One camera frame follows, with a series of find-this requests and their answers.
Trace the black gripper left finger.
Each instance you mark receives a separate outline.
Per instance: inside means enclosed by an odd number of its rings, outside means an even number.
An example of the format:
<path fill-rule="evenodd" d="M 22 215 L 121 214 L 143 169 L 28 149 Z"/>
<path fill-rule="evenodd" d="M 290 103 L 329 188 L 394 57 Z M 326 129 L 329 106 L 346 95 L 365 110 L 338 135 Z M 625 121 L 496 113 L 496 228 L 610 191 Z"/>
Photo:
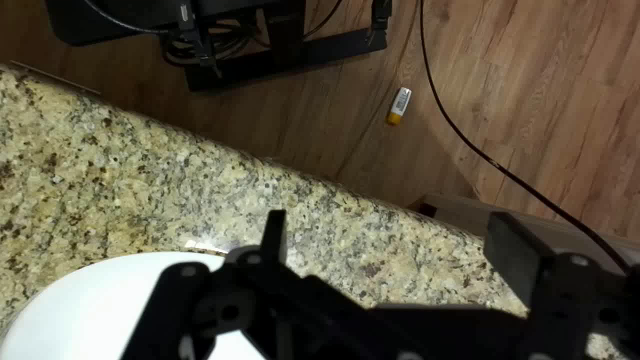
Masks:
<path fill-rule="evenodd" d="M 286 266 L 286 211 L 272 210 L 263 242 L 233 249 L 218 269 L 166 266 L 121 360 L 210 360 L 240 332 L 267 360 L 373 360 L 365 309 L 323 280 Z"/>

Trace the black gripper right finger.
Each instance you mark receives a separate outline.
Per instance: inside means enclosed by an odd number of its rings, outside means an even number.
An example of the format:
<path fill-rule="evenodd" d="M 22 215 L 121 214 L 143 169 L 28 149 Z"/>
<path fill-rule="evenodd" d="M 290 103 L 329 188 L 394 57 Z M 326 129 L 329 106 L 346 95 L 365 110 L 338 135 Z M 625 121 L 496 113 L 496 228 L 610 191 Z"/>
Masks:
<path fill-rule="evenodd" d="M 636 266 L 610 272 L 586 254 L 557 252 L 509 211 L 491 214 L 485 256 L 528 307 L 518 342 L 526 360 L 584 360 L 593 333 L 640 357 Z"/>

